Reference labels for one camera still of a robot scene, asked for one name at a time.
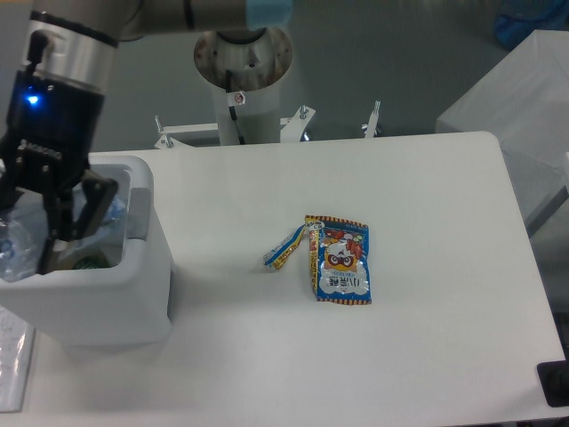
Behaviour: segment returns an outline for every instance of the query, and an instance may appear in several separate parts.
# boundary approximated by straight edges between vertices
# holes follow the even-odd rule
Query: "gray floor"
[[[493,40],[499,0],[297,0],[294,63],[282,116],[317,110],[316,139],[357,137],[376,99],[386,135],[434,132],[435,119],[507,52]],[[5,117],[29,4],[0,5],[0,117]],[[193,65],[197,35],[122,44],[94,150],[149,149],[163,125],[214,122]],[[0,133],[4,123],[0,124]]]

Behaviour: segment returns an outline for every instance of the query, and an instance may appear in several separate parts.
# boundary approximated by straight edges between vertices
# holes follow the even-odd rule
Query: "blue snack bag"
[[[344,305],[370,304],[367,225],[314,215],[307,215],[305,224],[310,239],[312,289],[317,299]]]

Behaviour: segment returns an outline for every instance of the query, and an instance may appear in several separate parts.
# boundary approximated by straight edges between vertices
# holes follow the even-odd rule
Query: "black object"
[[[569,406],[569,363],[566,360],[540,363],[537,372],[548,405]]]
[[[53,171],[56,193],[77,185],[88,168],[87,157],[104,97],[48,78],[18,72],[0,157],[6,170],[21,158],[25,173],[15,184],[42,193],[42,168]],[[0,192],[0,208],[11,207],[7,190]]]
[[[37,64],[44,57],[44,50],[49,45],[50,38],[43,31],[34,31],[29,38],[28,61],[26,72],[30,75],[36,72]]]
[[[233,78],[233,74],[231,73],[231,71],[226,70],[225,71],[225,92],[226,93],[231,93],[231,79],[232,78]],[[235,129],[237,131],[237,138],[239,139],[239,144],[246,145],[245,137],[243,135],[243,132],[241,131],[241,127],[239,126],[239,123],[237,122],[237,112],[235,110],[235,107],[229,107],[229,115],[231,116],[231,120],[233,120],[233,123],[235,124]]]
[[[104,96],[34,76],[34,63],[41,62],[46,46],[42,33],[32,36],[30,66],[16,76],[8,130],[0,140],[6,169],[0,177],[0,209],[14,206],[19,189],[44,198],[49,229],[37,270],[40,274],[54,268],[56,240],[94,234],[118,190],[115,181],[90,170],[88,159]],[[73,188],[79,182],[86,203],[74,222]]]

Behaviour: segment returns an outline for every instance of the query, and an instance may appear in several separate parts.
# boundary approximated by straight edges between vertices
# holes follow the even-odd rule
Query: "bolt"
[[[156,128],[158,129],[158,133],[163,133],[163,132],[164,132],[164,128],[163,128],[162,125],[160,124],[160,117],[159,117],[159,116],[154,116],[154,120],[156,121]]]

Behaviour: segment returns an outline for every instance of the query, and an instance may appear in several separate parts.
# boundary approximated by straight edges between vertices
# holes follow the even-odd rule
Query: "white table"
[[[3,426],[569,415],[539,385],[536,365],[563,352],[489,133],[131,154],[154,172],[178,267],[172,336],[86,350],[40,335],[24,412]],[[260,269],[305,214],[370,225],[371,306],[316,302],[306,242]]]

